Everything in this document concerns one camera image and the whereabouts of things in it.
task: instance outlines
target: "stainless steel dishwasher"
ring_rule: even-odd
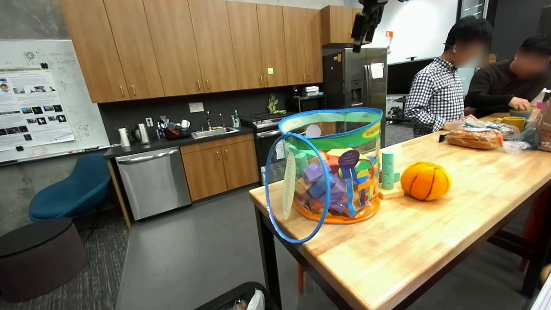
[[[134,220],[191,205],[179,148],[117,156]]]

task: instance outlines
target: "orange ball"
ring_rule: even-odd
[[[415,199],[439,199],[449,191],[449,175],[432,162],[416,162],[401,174],[403,191]]]

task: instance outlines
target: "man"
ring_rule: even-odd
[[[547,36],[527,38],[511,60],[492,63],[473,74],[465,103],[477,117],[530,110],[530,100],[542,87],[551,87],[549,70],[546,70],[549,62],[551,39]]]
[[[447,32],[442,55],[416,72],[406,98],[406,117],[413,118],[413,136],[456,129],[463,124],[463,87],[453,65],[454,58],[458,60],[454,48],[458,34],[482,34],[487,46],[490,25],[472,15],[459,19]]]

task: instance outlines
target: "refrigerator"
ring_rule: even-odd
[[[323,91],[329,108],[375,106],[382,110],[380,144],[385,137],[387,48],[339,48],[323,55]]]

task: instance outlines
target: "trash can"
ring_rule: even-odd
[[[260,282],[243,282],[196,310],[277,310]]]

